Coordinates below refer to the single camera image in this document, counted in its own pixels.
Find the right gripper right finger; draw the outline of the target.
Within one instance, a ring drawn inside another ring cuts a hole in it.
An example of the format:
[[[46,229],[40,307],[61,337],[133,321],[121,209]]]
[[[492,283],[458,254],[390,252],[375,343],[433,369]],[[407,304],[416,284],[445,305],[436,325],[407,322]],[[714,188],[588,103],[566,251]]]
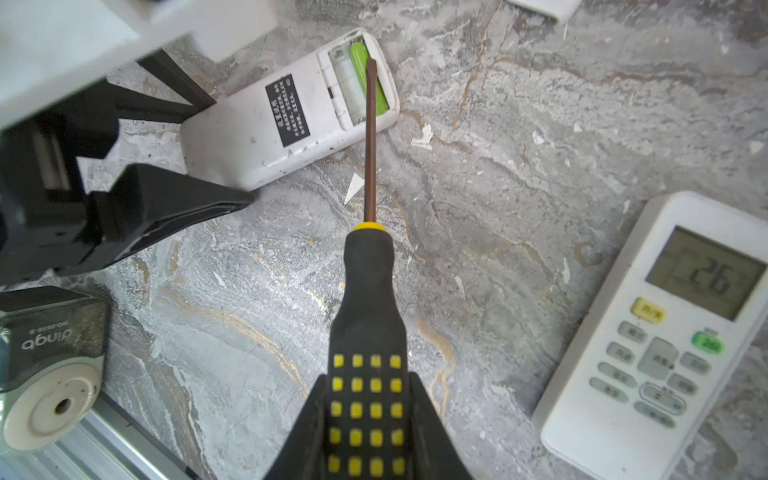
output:
[[[411,411],[407,478],[472,480],[420,377],[410,372],[408,380]]]

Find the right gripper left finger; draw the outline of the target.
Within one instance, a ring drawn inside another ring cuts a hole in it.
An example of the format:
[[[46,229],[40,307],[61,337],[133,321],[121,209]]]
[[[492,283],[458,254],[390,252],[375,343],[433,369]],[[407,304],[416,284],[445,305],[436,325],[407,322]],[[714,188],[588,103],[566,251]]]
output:
[[[326,384],[319,375],[264,480],[323,477]]]

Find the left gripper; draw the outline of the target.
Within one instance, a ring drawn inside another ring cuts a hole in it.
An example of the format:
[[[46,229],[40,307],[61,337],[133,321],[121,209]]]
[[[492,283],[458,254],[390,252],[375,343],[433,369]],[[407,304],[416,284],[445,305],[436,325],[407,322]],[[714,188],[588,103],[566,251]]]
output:
[[[114,264],[254,202],[250,192],[131,164],[110,191],[91,194],[94,247],[78,159],[104,158],[118,139],[118,119],[181,124],[216,103],[165,50],[136,63],[144,86],[104,78],[89,88],[107,114],[48,112],[1,132],[3,286],[77,266],[90,252],[91,264]]]

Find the black yellow screwdriver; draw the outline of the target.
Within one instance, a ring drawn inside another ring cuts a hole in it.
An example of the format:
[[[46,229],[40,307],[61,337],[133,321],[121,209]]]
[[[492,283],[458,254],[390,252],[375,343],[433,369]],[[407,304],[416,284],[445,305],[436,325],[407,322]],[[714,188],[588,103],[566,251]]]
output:
[[[376,218],[377,62],[367,69],[364,215],[345,240],[345,293],[329,344],[329,479],[403,479],[407,471],[406,331],[394,298],[393,240]]]

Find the red white remote control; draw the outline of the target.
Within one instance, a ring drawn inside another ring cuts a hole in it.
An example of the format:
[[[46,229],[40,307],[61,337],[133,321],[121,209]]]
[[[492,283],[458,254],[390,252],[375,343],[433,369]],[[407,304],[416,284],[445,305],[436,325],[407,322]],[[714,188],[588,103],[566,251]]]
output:
[[[394,77],[378,40],[358,28],[184,121],[181,146],[188,173],[244,191],[256,190],[366,137],[353,125],[329,53],[363,40],[378,65],[390,110],[378,130],[400,113]]]

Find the white air conditioner remote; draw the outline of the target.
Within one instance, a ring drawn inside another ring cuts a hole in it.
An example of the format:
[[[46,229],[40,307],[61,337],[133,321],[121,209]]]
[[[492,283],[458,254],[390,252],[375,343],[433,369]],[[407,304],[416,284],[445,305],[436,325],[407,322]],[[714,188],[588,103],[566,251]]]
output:
[[[596,479],[666,479],[767,317],[767,223],[649,200],[532,416]]]

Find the white battery cover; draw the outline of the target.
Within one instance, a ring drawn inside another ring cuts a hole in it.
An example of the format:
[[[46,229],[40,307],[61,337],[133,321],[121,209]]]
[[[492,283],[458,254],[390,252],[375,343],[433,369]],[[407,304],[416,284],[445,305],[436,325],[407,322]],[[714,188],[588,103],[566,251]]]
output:
[[[509,0],[509,3],[565,23],[583,3],[582,0]]]

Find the green battery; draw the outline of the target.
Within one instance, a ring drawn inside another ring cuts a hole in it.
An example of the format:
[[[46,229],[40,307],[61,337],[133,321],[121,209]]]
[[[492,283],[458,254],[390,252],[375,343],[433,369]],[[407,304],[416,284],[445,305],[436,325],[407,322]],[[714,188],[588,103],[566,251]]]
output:
[[[349,55],[355,70],[355,74],[365,95],[368,94],[368,63],[371,59],[367,46],[363,40],[353,41],[349,48]],[[390,110],[388,100],[385,97],[381,82],[376,79],[375,85],[376,115],[381,116]]]
[[[352,124],[360,124],[366,117],[366,95],[357,76],[349,47],[339,46],[329,53],[329,57]]]

